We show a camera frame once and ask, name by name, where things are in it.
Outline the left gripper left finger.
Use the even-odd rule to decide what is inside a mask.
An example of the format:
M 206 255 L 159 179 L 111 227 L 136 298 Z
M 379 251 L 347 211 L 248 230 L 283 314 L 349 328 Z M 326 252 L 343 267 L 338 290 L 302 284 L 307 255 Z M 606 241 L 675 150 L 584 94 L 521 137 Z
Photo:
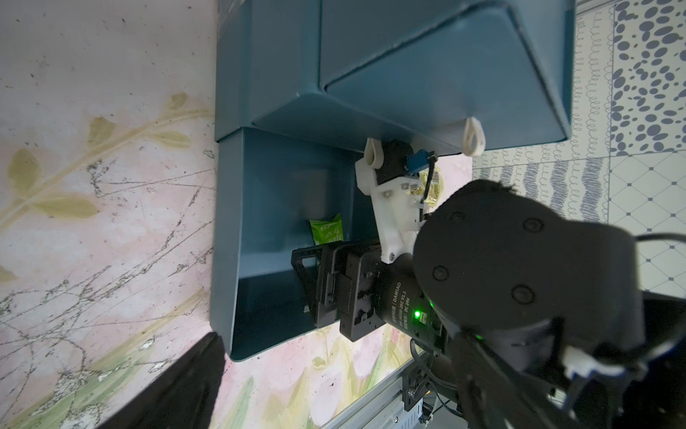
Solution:
M 207 428 L 222 383 L 225 350 L 209 332 L 101 428 Z

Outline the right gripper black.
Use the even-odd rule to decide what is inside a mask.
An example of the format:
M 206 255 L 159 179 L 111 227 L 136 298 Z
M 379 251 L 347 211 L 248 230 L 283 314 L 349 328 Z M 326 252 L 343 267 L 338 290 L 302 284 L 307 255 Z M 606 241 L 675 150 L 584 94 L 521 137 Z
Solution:
M 378 241 L 335 242 L 298 248 L 291 266 L 300 280 L 314 326 L 339 322 L 339 332 L 358 341 L 384 325 L 375 308 L 382 274 Z

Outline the teal bottom drawer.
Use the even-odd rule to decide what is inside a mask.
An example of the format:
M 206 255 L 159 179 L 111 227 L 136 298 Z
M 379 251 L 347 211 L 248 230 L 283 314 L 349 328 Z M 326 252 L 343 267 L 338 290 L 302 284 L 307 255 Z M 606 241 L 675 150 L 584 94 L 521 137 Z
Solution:
M 310 223 L 340 216 L 346 240 L 376 237 L 361 154 L 244 128 L 219 143 L 210 325 L 240 362 L 314 330 L 291 254 Z

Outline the teal drawer cabinet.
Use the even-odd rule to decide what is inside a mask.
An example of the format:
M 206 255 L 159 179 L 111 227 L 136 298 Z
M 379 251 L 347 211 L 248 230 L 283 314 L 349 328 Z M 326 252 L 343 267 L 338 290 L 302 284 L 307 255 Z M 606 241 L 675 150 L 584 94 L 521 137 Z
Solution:
M 253 128 L 360 151 L 571 136 L 572 1 L 222 1 L 215 137 Z

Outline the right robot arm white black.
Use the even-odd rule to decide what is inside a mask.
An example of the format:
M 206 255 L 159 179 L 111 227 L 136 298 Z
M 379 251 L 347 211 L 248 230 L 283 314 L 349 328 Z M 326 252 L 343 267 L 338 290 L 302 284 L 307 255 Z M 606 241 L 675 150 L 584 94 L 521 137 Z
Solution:
M 471 428 L 682 428 L 685 301 L 638 284 L 634 236 L 568 220 L 498 182 L 468 183 L 429 215 L 413 252 L 378 241 L 293 251 L 319 327 L 411 339 L 392 406 Z

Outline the green cookie packet one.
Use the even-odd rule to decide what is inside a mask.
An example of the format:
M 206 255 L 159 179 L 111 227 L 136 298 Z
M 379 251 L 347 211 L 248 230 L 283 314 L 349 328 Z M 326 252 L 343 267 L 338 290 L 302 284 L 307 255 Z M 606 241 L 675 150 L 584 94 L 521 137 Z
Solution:
M 420 173 L 423 182 L 420 194 L 423 195 L 425 190 L 429 189 L 429 193 L 427 194 L 424 203 L 430 208 L 436 208 L 439 205 L 439 200 L 441 199 L 441 194 L 444 189 L 444 184 L 441 179 L 441 170 L 438 166 L 435 166 L 431 179 L 429 179 L 428 173 L 429 170 Z

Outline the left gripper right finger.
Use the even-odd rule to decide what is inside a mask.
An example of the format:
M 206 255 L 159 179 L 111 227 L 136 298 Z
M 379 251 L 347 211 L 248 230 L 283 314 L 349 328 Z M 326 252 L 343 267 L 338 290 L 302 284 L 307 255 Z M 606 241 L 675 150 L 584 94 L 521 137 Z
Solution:
M 580 428 L 531 383 L 472 335 L 459 334 L 448 345 L 457 391 L 471 428 L 494 428 L 488 411 L 514 428 Z

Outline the bright green packet three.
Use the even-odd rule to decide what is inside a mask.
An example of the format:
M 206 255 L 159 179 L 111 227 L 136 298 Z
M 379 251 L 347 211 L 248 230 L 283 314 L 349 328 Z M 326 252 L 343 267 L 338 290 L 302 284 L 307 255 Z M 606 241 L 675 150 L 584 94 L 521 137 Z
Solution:
M 340 214 L 331 220 L 309 220 L 309 225 L 316 246 L 345 240 Z

